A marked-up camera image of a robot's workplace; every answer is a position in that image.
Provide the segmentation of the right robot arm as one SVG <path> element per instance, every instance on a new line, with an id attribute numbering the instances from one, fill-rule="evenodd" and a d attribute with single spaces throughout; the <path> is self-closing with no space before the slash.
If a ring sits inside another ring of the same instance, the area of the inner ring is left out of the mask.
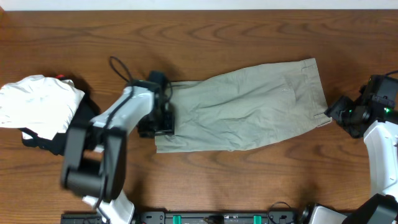
<path id="1" fill-rule="evenodd" d="M 372 75 L 352 100 L 340 97 L 324 114 L 352 138 L 363 139 L 369 158 L 371 197 L 343 223 L 397 223 L 397 79 Z"/>

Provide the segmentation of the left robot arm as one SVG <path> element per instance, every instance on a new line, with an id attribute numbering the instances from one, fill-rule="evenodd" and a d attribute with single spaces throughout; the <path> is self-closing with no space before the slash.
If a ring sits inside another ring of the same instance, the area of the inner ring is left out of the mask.
<path id="1" fill-rule="evenodd" d="M 129 80 L 102 114 L 70 125 L 60 182 L 95 212 L 66 213 L 61 223 L 135 223 L 135 206 L 123 191 L 127 139 L 134 129 L 142 138 L 174 134 L 170 86 L 164 73 L 152 71 L 147 80 Z"/>

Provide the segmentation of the khaki green shorts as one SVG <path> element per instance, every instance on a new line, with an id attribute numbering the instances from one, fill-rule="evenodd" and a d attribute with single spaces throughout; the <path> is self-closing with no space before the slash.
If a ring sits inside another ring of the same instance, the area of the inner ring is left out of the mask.
<path id="1" fill-rule="evenodd" d="M 331 122 L 314 58 L 173 82 L 172 93 L 175 132 L 155 138 L 158 153 L 246 151 Z"/>

